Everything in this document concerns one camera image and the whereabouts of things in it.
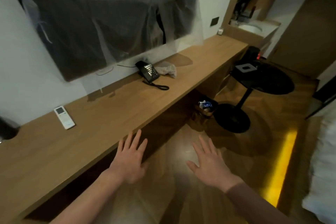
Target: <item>yellow light strip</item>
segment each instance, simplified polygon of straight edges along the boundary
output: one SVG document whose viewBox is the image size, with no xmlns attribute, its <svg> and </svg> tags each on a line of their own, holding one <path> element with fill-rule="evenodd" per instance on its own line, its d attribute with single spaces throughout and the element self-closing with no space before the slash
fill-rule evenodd
<svg viewBox="0 0 336 224">
<path fill-rule="evenodd" d="M 283 145 L 279 150 L 279 154 L 275 160 L 275 166 L 272 174 L 269 177 L 268 184 L 261 194 L 265 200 L 275 207 L 278 205 L 296 136 L 297 128 L 291 128 L 285 135 Z"/>
</svg>

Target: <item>black round table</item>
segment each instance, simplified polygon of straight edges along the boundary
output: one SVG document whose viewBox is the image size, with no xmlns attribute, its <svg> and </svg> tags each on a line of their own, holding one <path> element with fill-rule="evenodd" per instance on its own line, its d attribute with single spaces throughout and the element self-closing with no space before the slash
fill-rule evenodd
<svg viewBox="0 0 336 224">
<path fill-rule="evenodd" d="M 247 88 L 239 103 L 236 106 L 220 104 L 214 112 L 217 123 L 233 133 L 243 133 L 250 128 L 250 119 L 241 107 L 253 90 L 274 95 L 285 95 L 294 90 L 292 79 L 275 66 L 260 61 L 252 61 L 250 64 L 257 70 L 243 73 L 235 67 L 230 72 L 234 79 Z"/>
</svg>

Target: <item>telephone handset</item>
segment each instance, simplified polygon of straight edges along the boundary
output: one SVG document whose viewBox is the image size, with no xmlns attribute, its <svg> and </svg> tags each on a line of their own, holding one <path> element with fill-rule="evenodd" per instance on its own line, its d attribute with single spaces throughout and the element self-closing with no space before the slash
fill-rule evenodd
<svg viewBox="0 0 336 224">
<path fill-rule="evenodd" d="M 148 84 L 150 86 L 157 87 L 161 90 L 169 90 L 168 86 L 164 85 L 157 85 L 154 84 L 153 81 L 155 81 L 157 78 L 160 77 L 159 73 L 155 70 L 152 64 L 148 64 L 145 61 L 139 61 L 136 64 L 136 67 L 139 69 L 139 74 L 145 78 L 145 81 L 143 81 L 145 84 Z"/>
</svg>

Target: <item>wooden desk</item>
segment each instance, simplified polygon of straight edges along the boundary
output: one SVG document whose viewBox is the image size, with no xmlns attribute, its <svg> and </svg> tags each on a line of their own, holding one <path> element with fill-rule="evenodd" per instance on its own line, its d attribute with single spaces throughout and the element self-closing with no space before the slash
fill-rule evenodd
<svg viewBox="0 0 336 224">
<path fill-rule="evenodd" d="M 53 112 L 23 125 L 17 137 L 0 145 L 0 223 L 22 219 L 111 152 L 129 131 L 148 124 L 246 47 L 213 36 L 168 58 L 185 63 L 176 79 L 156 81 L 168 85 L 168 91 L 147 86 L 133 74 L 122 80 L 124 85 L 112 84 L 114 93 L 66 105 L 76 123 L 69 130 Z"/>
</svg>

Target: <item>forearm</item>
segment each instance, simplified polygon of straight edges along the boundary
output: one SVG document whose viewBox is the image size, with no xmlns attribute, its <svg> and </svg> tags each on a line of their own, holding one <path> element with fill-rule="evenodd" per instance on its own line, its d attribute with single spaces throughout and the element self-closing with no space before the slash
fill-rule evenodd
<svg viewBox="0 0 336 224">
<path fill-rule="evenodd" d="M 282 212 L 259 196 L 244 182 L 238 183 L 226 195 L 249 224 L 292 224 Z"/>
<path fill-rule="evenodd" d="M 107 200 L 119 188 L 117 177 L 111 179 L 102 173 L 98 179 L 63 210 L 51 224 L 89 224 L 98 215 Z"/>
</svg>

